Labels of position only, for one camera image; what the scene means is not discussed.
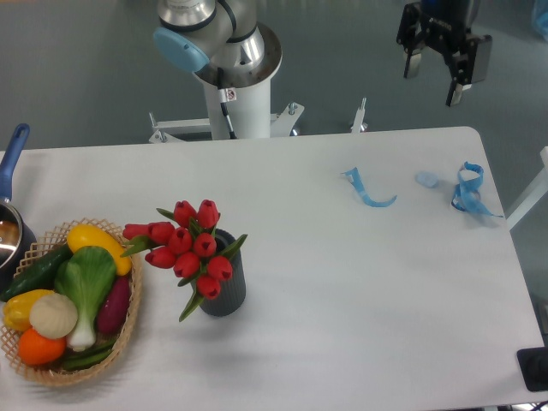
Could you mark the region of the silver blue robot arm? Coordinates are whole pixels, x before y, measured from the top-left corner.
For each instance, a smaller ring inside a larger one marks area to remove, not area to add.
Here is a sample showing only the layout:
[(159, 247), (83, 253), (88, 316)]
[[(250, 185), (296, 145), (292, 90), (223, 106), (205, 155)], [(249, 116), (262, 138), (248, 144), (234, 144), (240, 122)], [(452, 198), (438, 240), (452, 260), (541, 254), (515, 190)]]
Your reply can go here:
[[(404, 75), (418, 74), (423, 49), (436, 51), (450, 71), (448, 106), (486, 78), (492, 38), (472, 32), (479, 6), (477, 1), (416, 1), (403, 8), (396, 42), (406, 57)], [(279, 68), (281, 45), (258, 22), (254, 1), (160, 1), (157, 11), (157, 50), (214, 87), (254, 86)]]

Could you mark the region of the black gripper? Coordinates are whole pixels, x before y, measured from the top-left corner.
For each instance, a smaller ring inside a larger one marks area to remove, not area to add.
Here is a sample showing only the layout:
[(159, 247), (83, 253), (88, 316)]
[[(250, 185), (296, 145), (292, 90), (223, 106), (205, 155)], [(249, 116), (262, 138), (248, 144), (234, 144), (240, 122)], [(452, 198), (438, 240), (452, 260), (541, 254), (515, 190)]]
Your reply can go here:
[(471, 29), (479, 8), (480, 1), (415, 1), (403, 8), (396, 36), (405, 55), (403, 77), (418, 75), (425, 47), (452, 55), (449, 107), (459, 104), (463, 93), (487, 76), (492, 36), (472, 35)]

